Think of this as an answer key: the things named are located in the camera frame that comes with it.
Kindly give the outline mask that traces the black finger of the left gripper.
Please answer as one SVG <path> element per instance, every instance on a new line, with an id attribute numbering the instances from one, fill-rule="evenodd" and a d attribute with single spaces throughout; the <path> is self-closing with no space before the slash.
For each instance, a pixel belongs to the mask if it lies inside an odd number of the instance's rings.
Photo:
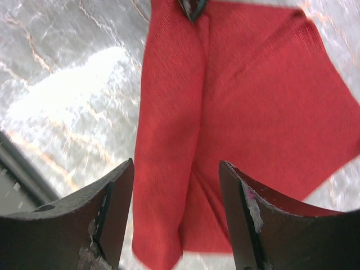
<path id="1" fill-rule="evenodd" d="M 208 0 L 178 0 L 185 16 L 194 22 L 203 12 Z"/>

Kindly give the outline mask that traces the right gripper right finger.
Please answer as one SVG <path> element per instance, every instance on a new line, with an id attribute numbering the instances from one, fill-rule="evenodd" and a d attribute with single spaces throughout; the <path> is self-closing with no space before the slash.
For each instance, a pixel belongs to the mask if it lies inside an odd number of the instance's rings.
<path id="1" fill-rule="evenodd" d="M 339 212 L 290 198 L 219 165 L 237 269 L 358 269 L 359 211 Z"/>

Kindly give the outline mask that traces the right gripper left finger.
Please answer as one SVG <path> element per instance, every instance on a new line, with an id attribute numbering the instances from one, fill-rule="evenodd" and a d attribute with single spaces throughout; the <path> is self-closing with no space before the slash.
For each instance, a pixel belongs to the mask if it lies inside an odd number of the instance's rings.
<path id="1" fill-rule="evenodd" d="M 129 159 L 62 199 L 1 216 L 1 269 L 117 269 L 133 179 Z"/>

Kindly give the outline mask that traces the dark red cloth napkin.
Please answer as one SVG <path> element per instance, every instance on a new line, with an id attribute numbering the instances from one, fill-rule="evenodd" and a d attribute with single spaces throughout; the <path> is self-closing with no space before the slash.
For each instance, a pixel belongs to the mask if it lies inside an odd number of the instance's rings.
<path id="1" fill-rule="evenodd" d="M 359 104 L 301 9 L 152 1 L 134 153 L 133 242 L 149 269 L 229 253 L 227 160 L 298 200 L 359 155 Z"/>

